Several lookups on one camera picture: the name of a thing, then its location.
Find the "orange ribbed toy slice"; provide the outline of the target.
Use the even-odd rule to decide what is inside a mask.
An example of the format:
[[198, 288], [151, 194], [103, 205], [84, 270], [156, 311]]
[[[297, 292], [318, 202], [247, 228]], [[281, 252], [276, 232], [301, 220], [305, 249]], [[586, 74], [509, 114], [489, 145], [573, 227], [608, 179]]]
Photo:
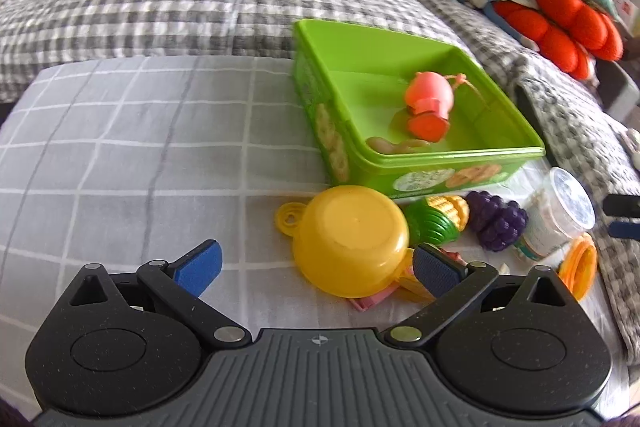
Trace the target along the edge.
[[589, 233], [572, 240], [570, 249], [561, 263], [559, 278], [578, 301], [590, 291], [598, 271], [598, 250]]

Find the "clear cotton swab jar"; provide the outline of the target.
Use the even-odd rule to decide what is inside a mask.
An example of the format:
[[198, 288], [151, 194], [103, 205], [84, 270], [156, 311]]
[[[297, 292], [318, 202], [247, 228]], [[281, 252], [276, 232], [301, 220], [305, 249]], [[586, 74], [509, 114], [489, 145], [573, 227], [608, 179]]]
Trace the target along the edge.
[[574, 176], [553, 167], [540, 187], [526, 200], [527, 225], [514, 244], [518, 252], [532, 261], [554, 255], [596, 223], [592, 202]]

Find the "toy corn cob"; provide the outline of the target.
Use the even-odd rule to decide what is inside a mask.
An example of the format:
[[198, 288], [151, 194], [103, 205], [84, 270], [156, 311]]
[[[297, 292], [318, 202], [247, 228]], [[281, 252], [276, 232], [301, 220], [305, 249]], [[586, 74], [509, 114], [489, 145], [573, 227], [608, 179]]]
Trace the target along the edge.
[[455, 242], [466, 228], [470, 208], [458, 195], [427, 196], [410, 202], [402, 212], [409, 229], [409, 245]]

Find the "purple toy grapes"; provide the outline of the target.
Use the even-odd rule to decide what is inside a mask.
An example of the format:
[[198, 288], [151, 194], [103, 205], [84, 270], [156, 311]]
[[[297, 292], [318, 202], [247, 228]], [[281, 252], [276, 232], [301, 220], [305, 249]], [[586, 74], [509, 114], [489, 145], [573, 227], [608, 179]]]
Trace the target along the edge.
[[471, 191], [464, 199], [470, 210], [468, 228], [488, 251], [504, 251], [525, 231], [528, 214], [515, 200], [486, 191]]

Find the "pink rectangular box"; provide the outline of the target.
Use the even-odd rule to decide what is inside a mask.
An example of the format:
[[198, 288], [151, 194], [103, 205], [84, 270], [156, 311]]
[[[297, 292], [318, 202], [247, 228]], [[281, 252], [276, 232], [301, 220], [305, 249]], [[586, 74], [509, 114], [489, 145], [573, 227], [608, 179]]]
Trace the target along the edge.
[[414, 260], [413, 251], [396, 272], [390, 286], [378, 293], [349, 299], [358, 311], [367, 311], [390, 297], [427, 305], [442, 297], [451, 288], [457, 286], [466, 277], [466, 261], [452, 251], [420, 251], [418, 260]]

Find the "yellow toy pot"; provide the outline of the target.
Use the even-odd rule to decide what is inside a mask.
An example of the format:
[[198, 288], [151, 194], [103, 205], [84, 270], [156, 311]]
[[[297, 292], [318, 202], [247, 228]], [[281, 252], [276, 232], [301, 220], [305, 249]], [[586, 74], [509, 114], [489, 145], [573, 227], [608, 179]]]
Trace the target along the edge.
[[332, 187], [307, 204], [288, 202], [277, 210], [274, 224], [291, 237], [299, 272], [335, 297], [358, 299], [385, 291], [412, 254], [400, 208], [364, 186]]

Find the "tan item in box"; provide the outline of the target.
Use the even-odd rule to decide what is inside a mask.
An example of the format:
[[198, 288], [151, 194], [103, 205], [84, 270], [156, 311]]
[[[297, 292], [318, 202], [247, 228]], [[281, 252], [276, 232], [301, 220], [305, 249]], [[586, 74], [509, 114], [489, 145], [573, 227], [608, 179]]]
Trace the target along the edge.
[[382, 138], [382, 136], [371, 136], [371, 138], [366, 140], [366, 143], [371, 150], [375, 150], [376, 153], [383, 155], [421, 153], [425, 147], [430, 145], [430, 142], [416, 139], [393, 143]]

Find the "green plastic cookie box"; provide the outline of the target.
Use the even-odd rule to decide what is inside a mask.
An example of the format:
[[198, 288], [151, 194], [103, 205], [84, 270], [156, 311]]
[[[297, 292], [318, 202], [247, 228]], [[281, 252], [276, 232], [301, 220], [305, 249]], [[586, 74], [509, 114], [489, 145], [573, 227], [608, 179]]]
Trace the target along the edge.
[[[334, 185], [362, 185], [391, 198], [459, 191], [501, 182], [544, 156], [533, 127], [457, 46], [328, 20], [300, 20], [293, 35], [295, 89]], [[404, 95], [417, 72], [464, 74], [484, 101], [461, 86], [444, 139], [421, 153], [376, 153], [366, 143], [371, 136], [416, 139]]]

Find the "orange pumpkin cushion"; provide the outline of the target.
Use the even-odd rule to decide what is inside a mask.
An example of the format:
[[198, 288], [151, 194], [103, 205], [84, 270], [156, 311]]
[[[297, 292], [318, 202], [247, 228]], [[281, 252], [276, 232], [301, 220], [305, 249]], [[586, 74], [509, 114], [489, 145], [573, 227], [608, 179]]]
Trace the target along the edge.
[[535, 1], [535, 9], [510, 0], [496, 2], [494, 9], [565, 74], [585, 81], [591, 76], [593, 58], [609, 62], [622, 58], [623, 40], [608, 14], [582, 0]]

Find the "grey checkered sofa blanket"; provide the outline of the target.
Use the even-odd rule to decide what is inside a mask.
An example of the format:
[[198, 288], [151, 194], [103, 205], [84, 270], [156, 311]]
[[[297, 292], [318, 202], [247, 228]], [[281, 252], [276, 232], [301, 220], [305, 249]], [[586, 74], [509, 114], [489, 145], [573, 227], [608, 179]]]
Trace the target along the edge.
[[302, 18], [457, 46], [506, 93], [527, 96], [560, 164], [594, 199], [638, 191], [638, 174], [593, 97], [454, 0], [1, 0], [1, 98], [16, 109], [40, 72], [82, 62], [183, 56], [290, 61], [292, 29]]

